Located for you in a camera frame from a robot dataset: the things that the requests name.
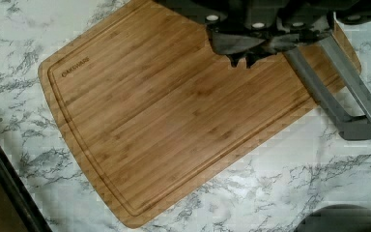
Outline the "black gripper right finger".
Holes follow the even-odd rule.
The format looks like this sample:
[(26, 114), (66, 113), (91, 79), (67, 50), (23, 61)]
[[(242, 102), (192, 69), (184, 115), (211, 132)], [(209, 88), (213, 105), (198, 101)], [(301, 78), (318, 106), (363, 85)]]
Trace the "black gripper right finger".
[(299, 34), (273, 37), (250, 48), (245, 54), (246, 67), (250, 69), (258, 60), (295, 48), (300, 43)]

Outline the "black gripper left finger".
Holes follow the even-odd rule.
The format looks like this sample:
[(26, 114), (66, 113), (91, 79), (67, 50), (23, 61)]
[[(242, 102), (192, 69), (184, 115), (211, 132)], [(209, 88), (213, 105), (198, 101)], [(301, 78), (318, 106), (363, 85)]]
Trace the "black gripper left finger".
[(252, 47), (252, 39), (246, 36), (223, 34), (209, 30), (208, 38), (215, 54), (226, 56), (233, 68), (243, 58), (243, 54)]

